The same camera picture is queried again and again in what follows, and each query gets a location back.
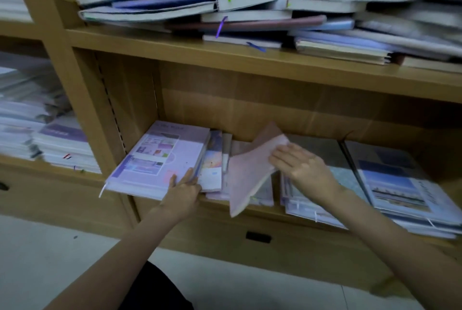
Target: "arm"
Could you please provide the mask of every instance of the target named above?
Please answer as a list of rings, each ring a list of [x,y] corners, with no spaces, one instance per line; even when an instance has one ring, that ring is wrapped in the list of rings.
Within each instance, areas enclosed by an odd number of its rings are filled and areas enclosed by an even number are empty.
[[[270,162],[357,235],[428,310],[462,309],[462,266],[339,185],[324,161],[296,144]]]
[[[157,207],[110,251],[101,257],[44,310],[116,310],[128,293],[136,276],[165,235],[197,206],[201,190],[193,170],[169,190]]]

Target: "pink notebook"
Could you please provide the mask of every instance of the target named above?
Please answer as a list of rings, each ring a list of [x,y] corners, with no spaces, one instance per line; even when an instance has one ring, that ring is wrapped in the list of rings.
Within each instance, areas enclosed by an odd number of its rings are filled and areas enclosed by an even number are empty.
[[[268,158],[279,144],[289,140],[276,126],[269,123],[257,138],[245,149],[245,153],[232,156],[228,166],[228,187],[230,191],[230,215],[240,214],[269,176],[276,171]]]

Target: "cabinet drawer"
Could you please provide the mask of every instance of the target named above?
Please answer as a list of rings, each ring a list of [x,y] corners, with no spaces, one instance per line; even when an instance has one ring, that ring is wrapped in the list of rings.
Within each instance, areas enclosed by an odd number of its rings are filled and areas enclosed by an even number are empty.
[[[157,204],[135,198],[141,218]],[[361,241],[344,232],[199,207],[161,247],[369,290],[392,273]]]
[[[0,190],[1,214],[111,237],[131,228],[117,194],[98,198],[102,182],[88,186],[3,167],[0,182],[9,187]]]

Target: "left hand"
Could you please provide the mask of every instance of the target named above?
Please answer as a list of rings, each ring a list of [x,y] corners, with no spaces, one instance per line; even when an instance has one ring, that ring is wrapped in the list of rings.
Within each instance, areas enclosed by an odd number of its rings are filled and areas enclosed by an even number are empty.
[[[189,168],[183,178],[176,183],[176,175],[170,178],[169,190],[160,207],[166,209],[173,218],[181,221],[189,217],[196,210],[199,202],[197,196],[202,187],[197,184],[197,177],[193,176],[193,168]]]

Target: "person's leg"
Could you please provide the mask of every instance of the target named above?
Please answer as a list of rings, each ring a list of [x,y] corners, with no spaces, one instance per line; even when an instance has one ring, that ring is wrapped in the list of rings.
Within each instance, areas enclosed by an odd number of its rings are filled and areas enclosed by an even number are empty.
[[[193,310],[170,279],[150,262],[141,269],[119,310]]]

